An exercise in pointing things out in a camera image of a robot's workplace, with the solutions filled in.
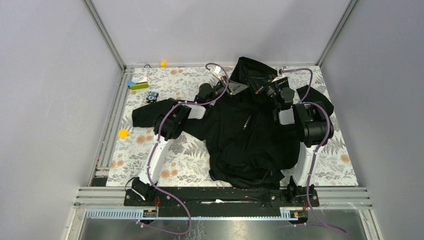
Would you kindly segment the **black zip-up jacket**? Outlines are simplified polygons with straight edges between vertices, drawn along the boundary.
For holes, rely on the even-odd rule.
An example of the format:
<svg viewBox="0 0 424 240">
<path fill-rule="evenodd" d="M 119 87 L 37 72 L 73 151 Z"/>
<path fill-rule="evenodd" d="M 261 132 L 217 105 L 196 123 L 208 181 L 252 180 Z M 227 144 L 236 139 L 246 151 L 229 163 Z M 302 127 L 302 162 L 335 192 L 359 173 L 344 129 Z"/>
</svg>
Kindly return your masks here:
<svg viewBox="0 0 424 240">
<path fill-rule="evenodd" d="M 277 69 L 244 56 L 231 75 L 225 74 L 227 79 L 246 85 L 250 77 L 268 75 L 277 77 Z M 317 102 L 330 119 L 334 105 L 326 96 L 310 85 L 294 91 L 295 104 Z M 212 180 L 236 188 L 277 189 L 284 177 L 282 171 L 295 170 L 300 140 L 293 126 L 275 122 L 273 109 L 269 98 L 255 95 L 248 87 L 220 98 L 202 120 L 189 119 L 182 133 L 205 142 Z"/>
</svg>

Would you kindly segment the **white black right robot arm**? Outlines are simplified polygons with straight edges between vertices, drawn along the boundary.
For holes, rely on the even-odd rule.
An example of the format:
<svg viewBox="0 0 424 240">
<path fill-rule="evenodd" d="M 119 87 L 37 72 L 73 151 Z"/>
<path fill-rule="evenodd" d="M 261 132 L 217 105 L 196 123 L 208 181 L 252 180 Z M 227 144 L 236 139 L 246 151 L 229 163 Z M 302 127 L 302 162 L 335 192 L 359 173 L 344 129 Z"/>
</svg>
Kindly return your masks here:
<svg viewBox="0 0 424 240">
<path fill-rule="evenodd" d="M 270 190 L 272 207 L 317 207 L 318 194 L 314 186 L 316 162 L 322 147 L 333 136 L 330 118 L 318 102 L 294 103 L 295 91 L 286 86 L 288 77 L 267 76 L 248 80 L 256 96 L 265 96 L 274 105 L 274 121 L 294 127 L 300 141 L 297 165 L 286 189 Z"/>
</svg>

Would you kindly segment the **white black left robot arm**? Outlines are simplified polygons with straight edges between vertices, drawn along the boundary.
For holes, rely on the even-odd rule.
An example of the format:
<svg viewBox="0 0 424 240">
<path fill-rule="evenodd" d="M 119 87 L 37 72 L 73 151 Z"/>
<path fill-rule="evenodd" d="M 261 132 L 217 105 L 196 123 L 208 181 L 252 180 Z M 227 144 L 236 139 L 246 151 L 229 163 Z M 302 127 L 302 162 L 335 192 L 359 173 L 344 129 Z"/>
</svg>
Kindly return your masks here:
<svg viewBox="0 0 424 240">
<path fill-rule="evenodd" d="M 158 101 L 158 93 L 150 92 L 147 104 L 134 109 L 131 119 L 135 128 L 153 128 L 153 142 L 143 170 L 130 180 L 126 198 L 144 206 L 157 200 L 157 182 L 166 152 L 184 131 L 188 120 L 202 120 L 220 98 L 233 97 L 247 88 L 247 84 L 223 77 L 215 85 L 201 84 L 193 101 L 174 98 Z"/>
</svg>

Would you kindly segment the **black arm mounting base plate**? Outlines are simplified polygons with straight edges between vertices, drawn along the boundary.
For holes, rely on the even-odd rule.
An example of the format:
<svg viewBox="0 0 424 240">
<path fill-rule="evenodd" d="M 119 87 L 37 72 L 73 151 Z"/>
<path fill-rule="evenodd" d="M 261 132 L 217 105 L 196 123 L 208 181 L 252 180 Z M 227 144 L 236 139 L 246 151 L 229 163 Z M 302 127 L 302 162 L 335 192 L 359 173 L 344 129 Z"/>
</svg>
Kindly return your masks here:
<svg viewBox="0 0 424 240">
<path fill-rule="evenodd" d="M 141 205 L 127 199 L 128 190 L 124 206 L 150 208 L 161 218 L 278 218 L 283 210 L 302 210 L 308 202 L 306 193 L 295 196 L 285 188 L 164 187 L 156 190 L 156 200 Z"/>
</svg>

